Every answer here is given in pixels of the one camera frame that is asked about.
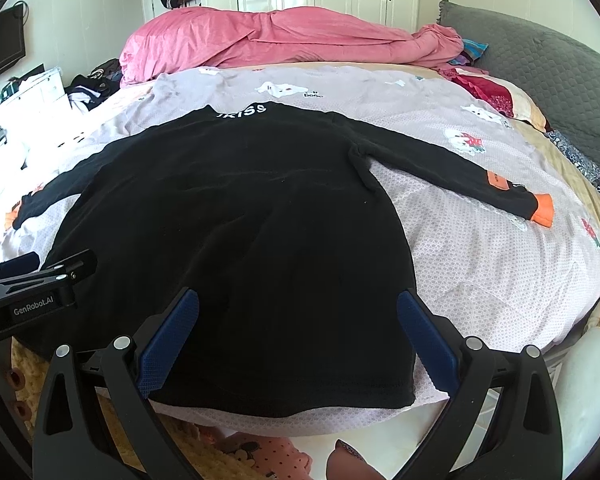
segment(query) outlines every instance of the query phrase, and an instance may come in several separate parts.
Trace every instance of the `cartoon print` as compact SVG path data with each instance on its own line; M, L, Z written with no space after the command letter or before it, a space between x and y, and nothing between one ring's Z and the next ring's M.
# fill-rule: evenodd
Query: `cartoon print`
M198 67L198 71L201 74L209 74L209 75L217 75L220 73L219 70L216 70L215 68L207 68L206 66Z
M486 151L482 145L482 139L478 139L460 130L447 128L445 130L445 137L449 139L451 145L459 152L475 155L476 153L484 153Z
M235 451L228 451L226 454L233 456L238 462L242 462L248 467L253 467L256 465L253 453L259 449L260 444L257 442L245 442L240 444L240 447Z
M303 92L308 92L308 88L304 88L301 86L289 85L288 83L282 85L276 85L271 81L267 81L263 83L260 88L256 88L258 92L263 94L264 92L269 92L273 97L285 97L288 95L299 94Z
M461 108L462 108L462 110L471 112L472 114L476 115L477 117L481 118L484 121L489 121L490 123L502 124L502 126L504 126L506 128L513 127L509 124L509 121L507 121L506 118L504 118L498 114L494 114L493 112L490 112L488 110L485 110L484 108L479 108L476 105L462 106Z
M593 227L591 227L591 224L589 222L587 222L584 218L581 218L582 220L582 224L584 225L584 229L586 230L587 234L593 238L593 241L595 241L596 243L596 247L600 247L600 240L598 240L598 236L596 235L596 232L593 230Z

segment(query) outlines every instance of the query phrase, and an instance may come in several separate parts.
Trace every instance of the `blue cloth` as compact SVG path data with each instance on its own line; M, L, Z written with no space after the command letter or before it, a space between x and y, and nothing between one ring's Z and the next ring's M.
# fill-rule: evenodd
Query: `blue cloth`
M585 178L593 184L598 193L600 193L600 168L588 156L584 155L576 148L567 137L558 130L544 134L552 143L554 143L560 152L569 159Z
M476 41L462 39L464 43L464 49L456 57L449 61L452 65L471 65L476 59L478 59L489 46L488 43L477 43Z

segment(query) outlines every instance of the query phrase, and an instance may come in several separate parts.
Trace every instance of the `television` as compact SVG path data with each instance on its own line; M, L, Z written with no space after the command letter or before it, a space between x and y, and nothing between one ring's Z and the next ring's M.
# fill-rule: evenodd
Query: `television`
M0 74L26 56L24 45L24 5L0 12Z

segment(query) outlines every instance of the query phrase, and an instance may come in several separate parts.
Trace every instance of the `gray pillow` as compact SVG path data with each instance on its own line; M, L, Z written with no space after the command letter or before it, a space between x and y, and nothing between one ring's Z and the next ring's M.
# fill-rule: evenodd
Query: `gray pillow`
M440 2L438 23L489 43L475 65L522 88L600 166L600 54L542 25L449 0Z

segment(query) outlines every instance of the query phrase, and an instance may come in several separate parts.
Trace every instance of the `orange cuff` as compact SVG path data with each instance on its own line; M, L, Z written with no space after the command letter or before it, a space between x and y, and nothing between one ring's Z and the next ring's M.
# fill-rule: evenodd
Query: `orange cuff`
M554 200L549 194L534 194L534 196L538 200L538 209L531 217L531 221L544 227L551 227L554 224Z

